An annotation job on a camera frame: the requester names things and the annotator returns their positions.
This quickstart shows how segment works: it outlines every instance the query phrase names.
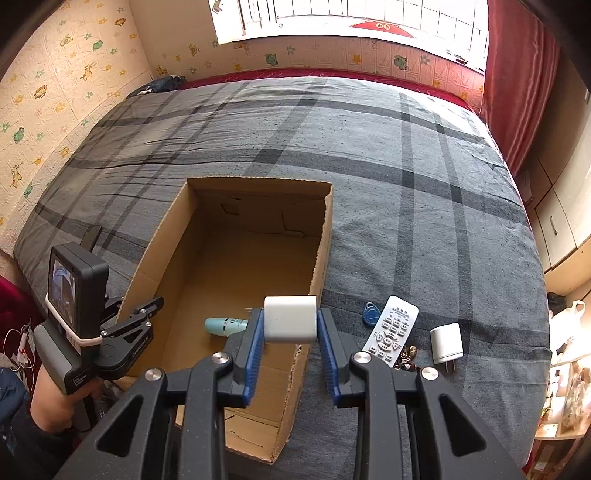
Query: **person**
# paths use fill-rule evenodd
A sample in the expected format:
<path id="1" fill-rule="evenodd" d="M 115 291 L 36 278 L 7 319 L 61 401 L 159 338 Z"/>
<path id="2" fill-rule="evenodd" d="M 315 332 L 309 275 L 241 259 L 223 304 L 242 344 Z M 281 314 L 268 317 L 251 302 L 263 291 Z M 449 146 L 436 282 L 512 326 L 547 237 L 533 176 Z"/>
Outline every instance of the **person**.
<path id="1" fill-rule="evenodd" d="M 98 398 L 103 381 L 95 378 L 64 395 L 44 366 L 32 399 L 23 402 L 3 425 L 0 473 L 11 480 L 50 480 L 74 450 L 74 405 L 88 395 Z"/>

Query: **blue key fob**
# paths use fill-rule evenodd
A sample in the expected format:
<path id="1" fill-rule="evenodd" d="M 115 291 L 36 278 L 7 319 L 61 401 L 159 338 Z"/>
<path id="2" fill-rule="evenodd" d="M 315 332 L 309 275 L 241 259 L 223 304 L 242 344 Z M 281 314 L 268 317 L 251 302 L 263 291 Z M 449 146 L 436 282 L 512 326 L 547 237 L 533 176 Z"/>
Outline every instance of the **blue key fob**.
<path id="1" fill-rule="evenodd" d="M 375 327 L 381 314 L 382 312 L 379 311 L 379 308 L 369 301 L 365 304 L 365 308 L 363 309 L 363 323 L 369 327 Z"/>

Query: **cabinet handle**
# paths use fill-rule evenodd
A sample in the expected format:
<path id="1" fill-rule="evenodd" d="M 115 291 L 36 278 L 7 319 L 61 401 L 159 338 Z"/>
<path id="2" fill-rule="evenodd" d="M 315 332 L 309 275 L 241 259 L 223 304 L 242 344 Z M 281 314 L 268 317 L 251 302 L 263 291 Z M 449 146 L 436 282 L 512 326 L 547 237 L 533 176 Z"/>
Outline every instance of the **cabinet handle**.
<path id="1" fill-rule="evenodd" d="M 556 227 L 554 226 L 554 219 L 552 218 L 552 215 L 550 215 L 550 225 L 552 225 L 552 230 L 554 230 L 554 234 L 558 235 L 558 231 L 556 230 Z"/>

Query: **remote control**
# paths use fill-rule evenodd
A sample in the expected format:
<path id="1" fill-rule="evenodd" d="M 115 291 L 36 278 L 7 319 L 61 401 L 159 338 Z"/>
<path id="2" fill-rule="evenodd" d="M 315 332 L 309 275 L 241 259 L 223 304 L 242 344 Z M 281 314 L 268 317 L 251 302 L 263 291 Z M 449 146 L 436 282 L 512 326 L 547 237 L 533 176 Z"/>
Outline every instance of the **remote control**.
<path id="1" fill-rule="evenodd" d="M 363 350 L 381 358 L 390 367 L 398 359 L 402 347 L 417 319 L 418 308 L 391 296 Z"/>

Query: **light blue tube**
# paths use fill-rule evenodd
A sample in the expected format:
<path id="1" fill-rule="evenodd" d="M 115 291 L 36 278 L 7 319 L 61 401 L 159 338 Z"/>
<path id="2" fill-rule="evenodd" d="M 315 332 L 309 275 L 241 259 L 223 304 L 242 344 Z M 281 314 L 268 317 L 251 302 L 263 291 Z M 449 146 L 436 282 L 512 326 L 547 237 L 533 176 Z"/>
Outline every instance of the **light blue tube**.
<path id="1" fill-rule="evenodd" d="M 236 332 L 246 330 L 248 320 L 231 319 L 227 317 L 211 317 L 205 319 L 205 330 L 213 335 L 229 337 Z"/>

